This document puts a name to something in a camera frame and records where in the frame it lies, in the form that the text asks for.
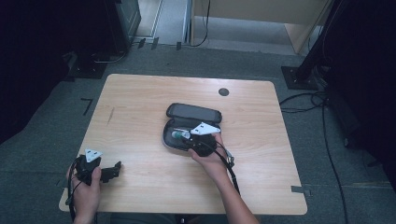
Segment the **wire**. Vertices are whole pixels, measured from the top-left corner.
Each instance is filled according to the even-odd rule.
[[[328,60],[328,63],[332,63],[332,58],[331,57],[327,57],[326,53],[325,53],[325,42],[326,42],[326,36],[327,33],[329,32],[330,26],[332,25],[332,21],[334,20],[335,16],[337,15],[338,10],[340,9],[340,6],[343,4],[344,0],[341,0],[340,4],[338,4],[337,9],[334,11],[334,14],[332,14],[332,18],[329,21],[329,25],[326,27],[326,31],[324,32],[324,36],[323,36],[323,41],[322,41],[322,55],[323,55],[323,59],[324,60]]]
[[[311,51],[310,42],[311,42],[311,36],[309,36],[308,38],[308,51]]]
[[[325,117],[324,117],[324,107],[325,107],[325,104],[322,105],[322,122],[323,122],[323,136],[324,136],[324,142],[325,142],[325,145],[326,145],[327,155],[328,155],[328,157],[329,157],[330,164],[332,165],[332,170],[334,171],[334,175],[335,175],[335,178],[336,178],[336,180],[337,180],[337,185],[338,185],[338,188],[339,188],[339,190],[340,190],[341,201],[343,202],[343,208],[344,208],[344,219],[345,219],[345,222],[346,222],[346,224],[347,224],[347,223],[348,223],[348,218],[347,218],[347,205],[346,205],[346,199],[345,199],[345,196],[344,196],[343,188],[342,188],[342,186],[341,186],[340,177],[338,176],[338,173],[337,173],[337,171],[336,171],[336,169],[335,169],[334,163],[333,163],[333,161],[332,161],[332,154],[330,153],[330,150],[329,150],[329,142],[328,142],[328,140],[327,140],[327,131],[326,131],[326,119],[325,119]]]
[[[98,214],[95,213],[95,218],[93,219],[93,223],[97,224],[98,223]]]
[[[332,154],[330,153],[329,142],[328,142],[328,139],[327,139],[326,120],[325,120],[325,116],[324,116],[324,108],[325,108],[325,106],[326,106],[326,102],[328,101],[328,98],[327,98],[327,97],[325,97],[325,98],[322,98],[322,97],[321,97],[321,96],[324,95],[324,92],[323,92],[323,91],[317,91],[317,92],[315,92],[315,93],[306,92],[306,93],[300,93],[300,94],[292,95],[292,96],[286,98],[285,100],[281,101],[281,102],[279,103],[279,105],[282,105],[282,104],[286,103],[288,100],[291,100],[291,99],[294,99],[294,98],[300,97],[300,96],[305,96],[305,95],[310,95],[310,96],[311,96],[311,103],[314,105],[313,107],[306,108],[306,109],[299,109],[299,108],[282,108],[282,112],[285,112],[285,113],[299,113],[299,112],[305,112],[305,111],[308,111],[308,110],[311,110],[311,109],[313,109],[313,108],[317,108],[317,107],[321,106],[321,108],[322,108],[321,114],[322,114],[322,124],[323,124],[324,142],[325,142],[326,151],[327,151],[327,155],[328,155],[328,157],[329,157],[330,164],[332,165],[332,171],[334,172],[335,179],[337,180],[337,186],[338,186],[338,188],[339,188],[339,190],[340,190],[341,201],[342,201],[342,203],[343,203],[343,209],[344,209],[344,219],[345,219],[345,223],[347,224],[347,223],[348,223],[348,218],[347,218],[347,205],[346,205],[346,200],[345,200],[344,192],[343,192],[343,189],[342,189],[342,186],[341,186],[340,177],[338,176],[338,173],[337,173],[337,171],[336,171],[336,169],[335,169],[335,166],[334,166],[334,163],[333,163],[333,161],[332,161]],[[322,102],[321,102],[320,104],[317,104],[317,103],[314,101],[314,98],[315,98],[315,97],[320,98],[320,99],[322,100]]]
[[[231,162],[233,162],[233,157],[232,157],[232,161],[230,161],[230,157],[228,156],[228,153],[227,153],[227,149],[224,147],[224,145],[222,145],[220,142],[218,142],[218,141],[216,141],[216,144],[219,144],[220,145],[220,147],[222,148],[222,149],[224,149],[224,152],[225,152],[225,154],[227,155],[227,162],[231,165],[231,166],[233,166],[232,164],[231,164]]]
[[[224,165],[227,167],[227,170],[230,172],[231,179],[232,179],[232,181],[233,181],[233,187],[236,189],[236,191],[237,191],[238,194],[240,195],[241,193],[240,193],[240,191],[239,191],[238,182],[236,181],[236,176],[235,176],[235,173],[233,172],[233,167],[230,165],[230,163],[228,163],[228,162],[224,159],[224,157],[221,156],[221,155],[216,151],[215,148],[211,147],[210,145],[208,145],[208,144],[206,144],[205,142],[202,142],[202,141],[200,141],[199,143],[201,143],[201,144],[204,145],[205,147],[209,148],[210,150],[212,150],[214,153],[216,153],[216,154],[220,157],[221,161],[224,163]]]
[[[312,73],[317,81],[317,83],[322,86],[322,88],[326,88],[328,86],[327,81],[324,79],[324,74],[326,74],[328,71],[325,71],[323,66],[320,65],[315,65],[315,67],[312,70]]]
[[[207,33],[209,33],[209,29],[208,29],[208,26],[207,26],[207,24],[208,24],[208,22],[209,22],[209,12],[210,12],[210,0],[209,0],[209,3],[207,4],[206,24],[204,24],[204,27],[205,27],[205,29],[206,29],[205,37],[204,37],[204,39],[202,40],[202,42],[201,42],[200,44],[198,44],[198,45],[191,45],[191,47],[199,47],[199,46],[201,46],[202,44],[204,44],[204,42],[206,41],[206,39],[207,39]]]
[[[70,210],[70,217],[72,218],[72,221],[76,218],[76,211],[74,210],[74,203],[73,203],[73,193],[74,191],[72,190],[72,175],[73,171],[76,168],[77,161],[74,160],[72,165],[70,166],[69,169],[69,177],[67,178],[67,200],[66,200],[66,205],[69,205],[69,210]]]
[[[289,101],[289,100],[291,100],[291,99],[294,99],[294,98],[297,98],[297,97],[300,97],[300,96],[306,96],[306,95],[311,96],[311,103],[312,103],[313,106],[308,107],[308,108],[281,107],[281,111],[282,111],[283,113],[295,114],[295,113],[306,112],[306,111],[309,111],[309,110],[318,108],[318,107],[320,107],[320,106],[323,105],[323,103],[324,103],[324,98],[321,97],[322,95],[324,95],[324,92],[323,92],[323,91],[317,91],[317,92],[314,92],[314,93],[312,93],[312,92],[305,92],[305,93],[300,93],[300,94],[292,95],[292,96],[290,96],[290,97],[284,99],[283,101],[281,101],[281,102],[279,103],[279,105],[283,105],[283,104],[285,104],[287,101]],[[315,100],[314,100],[316,97],[319,98],[319,99],[321,100],[321,102],[320,102],[319,104],[317,104],[317,103],[315,102]]]
[[[80,185],[82,183],[82,181],[79,181],[79,183],[78,184],[76,184],[76,186],[73,188],[73,193],[72,193],[72,196],[73,196],[73,194],[74,194],[74,191],[76,191],[76,188]]]
[[[114,61],[94,61],[95,63],[117,63],[119,62],[121,59],[123,59],[123,57],[125,57],[126,55],[126,51],[123,52],[122,56],[120,56],[118,59],[114,60]]]

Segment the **hand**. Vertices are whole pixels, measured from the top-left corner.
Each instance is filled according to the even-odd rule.
[[[76,188],[73,194],[73,202],[76,208],[76,218],[74,223],[92,223],[96,210],[99,207],[100,200],[100,178],[102,169],[96,167],[92,172],[91,185],[80,182],[74,175],[72,177],[73,188]]]
[[[220,133],[212,133],[215,137],[216,141],[220,144],[223,144],[221,139]],[[216,151],[225,158],[227,158],[224,149],[218,144]],[[227,177],[227,168],[225,167],[224,163],[221,161],[219,155],[216,153],[212,153],[207,157],[200,157],[193,149],[189,149],[191,157],[193,160],[198,161],[203,167],[206,173],[212,178],[213,180],[219,180],[220,178]]]

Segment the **table top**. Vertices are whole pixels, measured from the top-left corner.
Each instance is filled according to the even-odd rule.
[[[229,95],[221,96],[225,88]],[[188,152],[162,142],[172,103],[221,112],[224,145],[235,157],[241,196],[254,214],[303,215],[301,182],[269,81],[110,75],[78,154],[103,152],[101,167],[122,162],[120,176],[101,186],[102,212],[222,214],[215,184]],[[60,200],[61,210],[67,190]]]

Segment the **gray carpet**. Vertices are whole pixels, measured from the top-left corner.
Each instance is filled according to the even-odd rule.
[[[279,100],[296,93],[286,87],[281,65],[298,66],[304,58],[219,49],[149,45],[109,64],[102,79],[61,82],[39,107],[28,126],[0,145],[0,223],[70,223],[58,203],[56,187],[77,156],[92,112],[109,74],[218,77],[269,80]],[[87,114],[87,101],[93,99]],[[309,97],[286,106],[311,106]],[[320,109],[283,114],[297,169],[305,189],[304,216],[262,216],[262,223],[345,223],[343,203],[323,140]],[[380,166],[365,151],[346,149],[337,118],[325,109],[330,152],[343,186],[349,223],[394,223],[396,195]],[[99,223],[108,223],[100,214]]]

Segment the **left hand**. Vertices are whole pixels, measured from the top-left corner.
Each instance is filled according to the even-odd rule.
[[[92,223],[100,201],[100,178],[102,169],[96,167],[92,172],[91,185],[80,183],[73,175],[73,188],[76,188],[73,194],[73,202],[76,208],[76,218],[74,223]]]

